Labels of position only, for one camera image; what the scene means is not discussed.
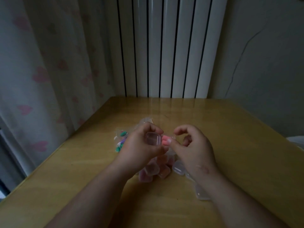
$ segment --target white curtain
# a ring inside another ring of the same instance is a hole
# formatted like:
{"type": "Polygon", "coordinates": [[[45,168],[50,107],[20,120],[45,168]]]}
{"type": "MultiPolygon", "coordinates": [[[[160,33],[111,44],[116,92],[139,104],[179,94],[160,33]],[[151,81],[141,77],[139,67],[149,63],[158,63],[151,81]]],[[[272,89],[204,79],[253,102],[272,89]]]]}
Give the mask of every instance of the white curtain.
{"type": "Polygon", "coordinates": [[[0,27],[1,135],[28,175],[114,95],[103,3],[0,0],[0,27]]]}

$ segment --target tabletop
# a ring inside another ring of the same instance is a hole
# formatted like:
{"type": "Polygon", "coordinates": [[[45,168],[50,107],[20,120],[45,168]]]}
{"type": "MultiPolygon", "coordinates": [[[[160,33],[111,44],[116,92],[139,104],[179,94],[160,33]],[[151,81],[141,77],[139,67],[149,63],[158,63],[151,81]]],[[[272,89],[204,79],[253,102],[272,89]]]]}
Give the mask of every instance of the tabletop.
{"type": "MultiPolygon", "coordinates": [[[[117,155],[116,129],[152,117],[165,132],[181,124],[210,139],[220,169],[291,227],[304,227],[304,153],[228,100],[110,98],[74,135],[0,203],[1,227],[43,227],[117,155]]],[[[172,172],[131,178],[111,227],[224,227],[211,201],[172,172]]]]}

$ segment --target right hand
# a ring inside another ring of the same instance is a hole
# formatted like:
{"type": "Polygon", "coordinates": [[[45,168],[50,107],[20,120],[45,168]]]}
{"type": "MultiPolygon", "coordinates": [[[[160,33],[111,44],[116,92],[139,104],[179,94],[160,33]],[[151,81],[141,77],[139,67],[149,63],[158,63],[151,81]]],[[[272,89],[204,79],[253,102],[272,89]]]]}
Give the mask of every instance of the right hand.
{"type": "Polygon", "coordinates": [[[201,177],[219,172],[212,145],[196,126],[181,125],[176,127],[173,133],[176,135],[188,134],[184,137],[183,145],[174,139],[168,139],[168,143],[194,180],[197,181],[201,177]]]}

